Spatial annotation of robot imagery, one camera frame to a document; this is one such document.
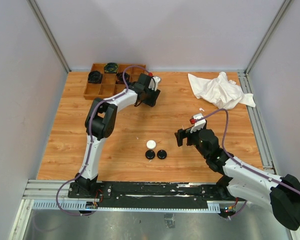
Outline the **black earbud charging case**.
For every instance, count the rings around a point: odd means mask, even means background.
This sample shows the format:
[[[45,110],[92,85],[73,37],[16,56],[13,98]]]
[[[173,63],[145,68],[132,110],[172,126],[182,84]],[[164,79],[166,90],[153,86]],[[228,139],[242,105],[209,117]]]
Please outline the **black earbud charging case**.
[[[160,149],[158,152],[157,152],[157,157],[160,159],[160,160],[164,160],[166,157],[168,156],[167,152],[163,149]]]

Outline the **white round case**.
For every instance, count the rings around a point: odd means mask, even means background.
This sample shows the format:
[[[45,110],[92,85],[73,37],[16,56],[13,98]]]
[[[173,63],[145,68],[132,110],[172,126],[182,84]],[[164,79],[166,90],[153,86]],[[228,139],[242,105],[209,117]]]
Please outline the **white round case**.
[[[157,143],[154,141],[154,140],[148,140],[147,142],[146,142],[146,147],[149,149],[149,150],[153,150],[153,149],[155,149],[156,148],[156,146],[157,146]]]

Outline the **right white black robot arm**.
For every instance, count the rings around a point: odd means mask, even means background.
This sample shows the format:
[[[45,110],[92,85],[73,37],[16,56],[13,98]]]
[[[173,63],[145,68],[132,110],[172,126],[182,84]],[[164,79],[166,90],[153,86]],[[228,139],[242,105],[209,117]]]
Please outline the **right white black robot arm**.
[[[211,170],[222,174],[216,188],[220,199],[244,199],[269,210],[287,229],[296,231],[300,227],[300,182],[295,176],[271,174],[227,154],[211,129],[179,129],[174,135],[179,147],[186,140]]]

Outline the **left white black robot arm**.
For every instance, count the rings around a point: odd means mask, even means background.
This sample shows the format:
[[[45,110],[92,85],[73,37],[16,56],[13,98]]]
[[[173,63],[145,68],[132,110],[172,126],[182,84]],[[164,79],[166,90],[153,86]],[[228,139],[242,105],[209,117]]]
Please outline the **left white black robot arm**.
[[[118,94],[105,99],[95,98],[85,120],[87,146],[79,172],[74,177],[72,189],[78,188],[77,195],[91,198],[97,193],[99,161],[106,139],[113,133],[117,113],[128,106],[156,105],[161,82],[158,76],[140,74],[138,80],[130,83]]]

